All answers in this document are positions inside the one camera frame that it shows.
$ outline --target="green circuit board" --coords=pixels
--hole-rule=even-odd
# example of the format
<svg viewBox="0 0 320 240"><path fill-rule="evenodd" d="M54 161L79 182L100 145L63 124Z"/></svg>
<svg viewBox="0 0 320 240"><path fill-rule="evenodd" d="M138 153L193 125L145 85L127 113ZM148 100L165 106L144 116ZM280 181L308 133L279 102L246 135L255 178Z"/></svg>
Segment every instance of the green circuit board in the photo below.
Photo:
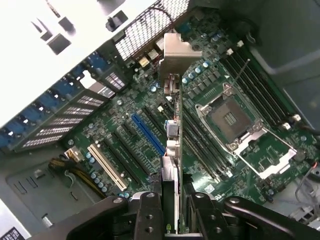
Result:
<svg viewBox="0 0 320 240"><path fill-rule="evenodd" d="M204 16L201 20L191 17L182 27L177 28L178 32L179 29L183 29L182 38L195 50L203 51L203 58L195 62L183 76L187 80L187 84L183 87L183 170L192 174L196 191L212 194L218 201L234 195L263 204L268 200L266 194L269 189L275 193L283 190L287 184L304 173L308 165L292 161L291 167L283 174L262 180L238 157L224 151L201 123L195 106L205 105L217 97L223 91L223 84L232 84L235 79L219 61L227 47L233 44L230 40L232 37L221 31L223 36L212 41L211 36L219 31L219 17L217 14L204 14ZM254 65L261 71L261 67L255 61ZM195 68L199 68L200 72L196 73ZM166 145L164 124L166 120L172 118L172 103L164 96L164 90L157 87L155 77L157 69L158 63L152 62L146 68L139 69L139 74L134 76L126 90L77 126L64 141L65 147L70 148L68 141L72 139L84 156L88 153L88 146L98 141L101 144L101 151L119 173L126 171L124 165L134 173L134 176L130 174L126 176L129 186L125 192L129 195L149 190L149 174L159 171L160 152L163 151L151 143L132 116L138 116L144 122L163 148ZM287 99L272 83L270 85L286 107L292 111ZM237 84L234 87L238 91L234 101L246 112L250 121L254 121L257 117L263 119L264 116L244 94L241 87ZM267 122L265 124L295 149L303 149L308 158L317 159L317 151L313 146L316 140L312 135L294 127L290 130L279 130ZM242 156L255 169L261 171L277 164L279 158L287 151L288 146L267 133L251 144ZM106 195L124 194L99 164L91 164L89 159L81 164L88 173L95 172L100 176L108 188Z"/></svg>

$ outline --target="white pci slot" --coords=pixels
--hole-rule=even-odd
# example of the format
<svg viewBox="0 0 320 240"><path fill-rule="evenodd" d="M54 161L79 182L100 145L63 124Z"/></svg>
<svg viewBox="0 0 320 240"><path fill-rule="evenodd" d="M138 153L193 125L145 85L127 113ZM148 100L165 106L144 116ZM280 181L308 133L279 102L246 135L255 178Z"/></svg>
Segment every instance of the white pci slot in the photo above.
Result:
<svg viewBox="0 0 320 240"><path fill-rule="evenodd" d="M119 187L121 191L124 191L128 187L128 183L120 176L118 171L112 166L111 162L106 158L106 156L100 151L100 149L95 145L91 144L88 146L88 150L91 155L97 160L109 177L114 181L114 183Z"/></svg>

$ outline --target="mesh vent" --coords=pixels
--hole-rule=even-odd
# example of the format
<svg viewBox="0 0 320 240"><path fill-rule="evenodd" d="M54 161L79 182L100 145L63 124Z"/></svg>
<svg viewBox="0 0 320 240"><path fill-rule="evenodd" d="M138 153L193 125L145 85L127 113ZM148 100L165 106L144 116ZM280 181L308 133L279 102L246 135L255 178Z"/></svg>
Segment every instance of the mesh vent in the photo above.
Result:
<svg viewBox="0 0 320 240"><path fill-rule="evenodd" d="M159 0L151 7L163 9L173 21L188 9L189 0ZM156 9L147 9L125 30L125 38L115 46L123 60L134 55L171 24L168 16Z"/></svg>
<svg viewBox="0 0 320 240"><path fill-rule="evenodd" d="M80 123L84 118L66 118L66 117L58 117L53 120L49 125L76 125Z"/></svg>
<svg viewBox="0 0 320 240"><path fill-rule="evenodd" d="M47 128L47 129L41 129L36 136L47 136L47 135L55 135L55 134L62 134L66 133L69 130L71 130L72 126L66 126L66 127L54 127L54 128Z"/></svg>
<svg viewBox="0 0 320 240"><path fill-rule="evenodd" d="M104 101L101 101L99 99L95 99L90 96L83 96L77 102L80 104L87 104L87 105L91 105L91 106L95 106L95 107L100 107L104 103Z"/></svg>
<svg viewBox="0 0 320 240"><path fill-rule="evenodd" d="M70 115L90 115L94 110L93 109L86 109L86 108L80 108L80 107L69 107L64 114L70 114Z"/></svg>
<svg viewBox="0 0 320 240"><path fill-rule="evenodd" d="M121 81L120 78L114 72L107 76L105 80L107 80L117 89L122 89L125 86L124 82Z"/></svg>
<svg viewBox="0 0 320 240"><path fill-rule="evenodd" d="M23 145L23 148L52 143L52 142L58 141L62 137L63 135L58 135L58 136L51 136L51 137L44 137L40 139L29 140Z"/></svg>

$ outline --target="motherboard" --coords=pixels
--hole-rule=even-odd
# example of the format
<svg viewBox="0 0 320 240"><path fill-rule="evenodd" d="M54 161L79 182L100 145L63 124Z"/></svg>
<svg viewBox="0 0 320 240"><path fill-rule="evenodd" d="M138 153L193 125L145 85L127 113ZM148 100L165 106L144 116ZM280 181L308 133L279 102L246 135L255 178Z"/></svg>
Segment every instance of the motherboard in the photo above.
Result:
<svg viewBox="0 0 320 240"><path fill-rule="evenodd" d="M309 169L305 159L318 159L316 140L295 127L301 118L249 46L219 27L217 12L201 11L175 27L202 51L182 78L183 172L217 201L272 202ZM140 56L130 86L64 138L106 196L148 191L161 167L174 112L158 83L161 58L159 49Z"/></svg>

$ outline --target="sticker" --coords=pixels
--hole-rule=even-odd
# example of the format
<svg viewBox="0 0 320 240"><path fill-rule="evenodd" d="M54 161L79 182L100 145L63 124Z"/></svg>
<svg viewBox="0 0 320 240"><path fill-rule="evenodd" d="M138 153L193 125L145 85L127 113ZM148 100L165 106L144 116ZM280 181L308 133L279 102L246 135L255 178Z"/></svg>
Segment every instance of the sticker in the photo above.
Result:
<svg viewBox="0 0 320 240"><path fill-rule="evenodd" d="M26 240L18 230L13 227L5 235L0 237L0 240Z"/></svg>
<svg viewBox="0 0 320 240"><path fill-rule="evenodd" d="M215 190L215 188L214 188L214 186L212 186L211 184L209 184L208 186L205 187L204 190L205 190L208 194L210 194L210 193L212 193L212 192Z"/></svg>

